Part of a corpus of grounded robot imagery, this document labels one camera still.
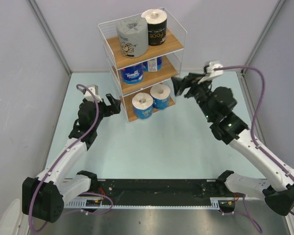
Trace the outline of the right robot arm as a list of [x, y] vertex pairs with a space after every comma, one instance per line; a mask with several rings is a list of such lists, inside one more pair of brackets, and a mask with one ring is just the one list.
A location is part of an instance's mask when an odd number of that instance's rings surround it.
[[194, 98], [214, 137], [248, 159], [265, 177], [256, 179], [226, 170], [217, 178], [216, 190], [221, 196], [241, 193], [264, 200], [275, 213], [286, 216], [294, 208], [294, 169], [278, 159], [257, 138], [248, 125], [232, 111], [237, 104], [232, 90], [211, 88], [210, 81], [200, 82], [202, 74], [189, 73], [184, 78], [172, 77], [175, 96]]

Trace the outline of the blue Tempo paper roll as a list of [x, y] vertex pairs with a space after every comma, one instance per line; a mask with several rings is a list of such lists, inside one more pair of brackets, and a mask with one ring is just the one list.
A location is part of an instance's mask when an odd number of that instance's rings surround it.
[[123, 68], [120, 72], [123, 82], [129, 85], [140, 83], [144, 77], [142, 63]]

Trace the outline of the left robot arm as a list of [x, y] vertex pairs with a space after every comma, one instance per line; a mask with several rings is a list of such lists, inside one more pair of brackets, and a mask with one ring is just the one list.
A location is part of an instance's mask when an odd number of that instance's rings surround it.
[[64, 182], [75, 163], [86, 154], [94, 143], [100, 122], [119, 114], [121, 101], [107, 94], [110, 105], [97, 96], [86, 96], [79, 105], [78, 118], [73, 123], [67, 142], [49, 167], [35, 178], [27, 177], [22, 185], [22, 212], [35, 218], [54, 223], [64, 206], [82, 193], [92, 196], [97, 193], [97, 175], [86, 170]]

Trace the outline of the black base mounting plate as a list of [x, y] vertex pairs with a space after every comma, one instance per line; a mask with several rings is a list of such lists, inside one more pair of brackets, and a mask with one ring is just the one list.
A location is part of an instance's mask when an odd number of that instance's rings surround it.
[[206, 179], [105, 179], [72, 202], [85, 209], [210, 209], [235, 206], [238, 193]]

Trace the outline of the blue white paper roll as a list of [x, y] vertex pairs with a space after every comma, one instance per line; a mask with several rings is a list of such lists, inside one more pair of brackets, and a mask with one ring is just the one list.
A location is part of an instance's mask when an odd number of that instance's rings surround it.
[[162, 67], [162, 61], [163, 61], [162, 56], [144, 61], [143, 70], [146, 72], [157, 72]]

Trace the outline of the light blue paper roll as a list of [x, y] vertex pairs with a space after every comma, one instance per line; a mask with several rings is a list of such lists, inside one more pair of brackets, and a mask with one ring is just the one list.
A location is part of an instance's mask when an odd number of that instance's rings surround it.
[[137, 93], [132, 98], [134, 115], [139, 119], [149, 118], [153, 114], [153, 98], [147, 93]]

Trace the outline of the grey paper roll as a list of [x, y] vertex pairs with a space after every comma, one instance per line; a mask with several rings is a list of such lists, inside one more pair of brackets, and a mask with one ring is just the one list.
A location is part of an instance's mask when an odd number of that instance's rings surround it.
[[125, 57], [137, 58], [148, 50], [147, 21], [133, 16], [119, 21], [116, 25], [121, 51]]

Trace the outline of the blue starry paper roll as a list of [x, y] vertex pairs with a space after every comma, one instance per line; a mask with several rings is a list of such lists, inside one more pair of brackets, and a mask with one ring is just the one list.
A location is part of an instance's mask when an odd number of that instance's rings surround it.
[[153, 98], [153, 106], [158, 110], [164, 110], [169, 106], [170, 87], [164, 84], [156, 84], [151, 87], [150, 95]]

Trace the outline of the aluminium frame rail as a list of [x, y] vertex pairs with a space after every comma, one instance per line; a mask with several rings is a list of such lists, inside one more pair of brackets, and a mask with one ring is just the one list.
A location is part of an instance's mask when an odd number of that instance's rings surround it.
[[[256, 94], [252, 91], [252, 88], [249, 87], [249, 80], [251, 77], [250, 73], [254, 74], [256, 77], [260, 77], [260, 84], [261, 89], [259, 93], [259, 98], [256, 98]], [[263, 144], [266, 144], [266, 140], [263, 134], [263, 129], [261, 126], [261, 122], [259, 119], [259, 111], [264, 99], [265, 90], [266, 90], [266, 82], [265, 79], [262, 78], [262, 76], [259, 75], [258, 72], [253, 71], [251, 69], [239, 69], [239, 72], [237, 72], [239, 77], [239, 82], [242, 87], [245, 101], [247, 103], [247, 107], [249, 109], [249, 114], [251, 116], [252, 120], [252, 129], [255, 133], [257, 133], [257, 136], [260, 138], [260, 141]], [[285, 220], [287, 223], [287, 231], [290, 232], [291, 235], [294, 235], [294, 208], [291, 210], [291, 213], [285, 216]]]

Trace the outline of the black paper roll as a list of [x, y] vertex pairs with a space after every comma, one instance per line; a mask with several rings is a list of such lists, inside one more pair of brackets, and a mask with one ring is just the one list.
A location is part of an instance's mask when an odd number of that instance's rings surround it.
[[149, 9], [141, 14], [146, 19], [148, 27], [148, 43], [150, 46], [159, 46], [166, 40], [167, 14], [161, 9]]

